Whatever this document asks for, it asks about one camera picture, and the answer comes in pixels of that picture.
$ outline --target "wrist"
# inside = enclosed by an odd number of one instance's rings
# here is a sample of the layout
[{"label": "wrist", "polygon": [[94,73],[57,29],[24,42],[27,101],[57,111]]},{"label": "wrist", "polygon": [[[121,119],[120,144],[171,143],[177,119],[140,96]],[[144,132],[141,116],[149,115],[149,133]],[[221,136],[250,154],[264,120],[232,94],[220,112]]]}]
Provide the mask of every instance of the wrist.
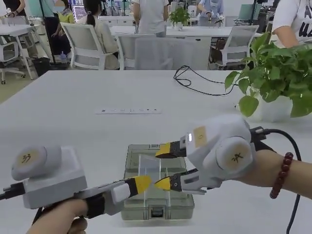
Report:
[{"label": "wrist", "polygon": [[260,150],[255,155],[254,167],[236,180],[258,187],[272,187],[281,170],[284,157],[270,150]]}]

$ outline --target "cable connector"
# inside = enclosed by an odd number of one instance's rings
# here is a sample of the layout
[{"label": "cable connector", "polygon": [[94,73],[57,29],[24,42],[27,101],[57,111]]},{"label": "cable connector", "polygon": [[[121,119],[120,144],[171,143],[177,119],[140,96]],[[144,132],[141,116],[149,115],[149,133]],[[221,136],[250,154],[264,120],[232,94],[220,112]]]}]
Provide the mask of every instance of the cable connector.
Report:
[{"label": "cable connector", "polygon": [[269,134],[262,127],[251,128],[250,133],[252,135],[251,143],[265,140],[267,138],[266,135]]},{"label": "cable connector", "polygon": [[24,184],[22,182],[11,184],[10,187],[3,189],[4,193],[0,194],[0,200],[10,199],[25,194]]}]

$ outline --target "clear plastic box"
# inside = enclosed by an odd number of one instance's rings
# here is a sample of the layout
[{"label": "clear plastic box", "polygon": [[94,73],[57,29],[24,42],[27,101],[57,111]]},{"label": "clear plastic box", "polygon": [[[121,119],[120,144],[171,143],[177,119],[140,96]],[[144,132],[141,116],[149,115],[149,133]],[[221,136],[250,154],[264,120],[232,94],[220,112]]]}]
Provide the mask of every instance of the clear plastic box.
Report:
[{"label": "clear plastic box", "polygon": [[[124,178],[149,175],[153,183],[186,171],[183,158],[158,159],[155,153],[159,145],[130,145],[128,148]],[[194,200],[190,194],[163,191],[152,184],[143,194],[134,196],[124,203],[123,220],[190,219]]]}]

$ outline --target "floor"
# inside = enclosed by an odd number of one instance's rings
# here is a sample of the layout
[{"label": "floor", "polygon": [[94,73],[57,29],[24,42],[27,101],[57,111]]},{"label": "floor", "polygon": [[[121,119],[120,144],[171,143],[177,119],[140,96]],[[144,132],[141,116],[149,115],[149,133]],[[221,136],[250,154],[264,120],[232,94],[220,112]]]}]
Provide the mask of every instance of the floor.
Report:
[{"label": "floor", "polygon": [[[41,35],[41,40],[43,43],[46,43],[48,45],[47,37],[45,35]],[[41,48],[41,46],[37,45],[37,51],[39,54],[39,57],[45,56],[45,52]],[[32,74],[36,77],[37,74],[34,70],[34,67],[31,67]],[[21,78],[20,75],[15,75],[11,73],[6,73],[5,74],[5,80],[6,84],[1,85],[0,84],[0,103],[6,101],[9,99],[11,96],[19,92],[21,89],[26,87],[28,84],[32,82],[32,80],[29,77],[29,74],[26,69],[22,69],[22,71],[25,72],[26,78]]]}]

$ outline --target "red bead bracelet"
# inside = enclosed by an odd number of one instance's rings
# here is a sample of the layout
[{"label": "red bead bracelet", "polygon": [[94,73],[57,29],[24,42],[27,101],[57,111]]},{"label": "red bead bracelet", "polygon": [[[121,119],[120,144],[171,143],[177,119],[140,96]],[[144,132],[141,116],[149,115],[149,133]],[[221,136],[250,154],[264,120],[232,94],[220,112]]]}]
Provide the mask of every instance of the red bead bracelet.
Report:
[{"label": "red bead bracelet", "polygon": [[281,166],[281,171],[278,173],[276,181],[272,187],[270,192],[270,198],[276,199],[279,192],[281,191],[283,184],[285,182],[286,177],[288,176],[288,172],[293,161],[293,154],[288,152],[285,154],[283,164]]}]

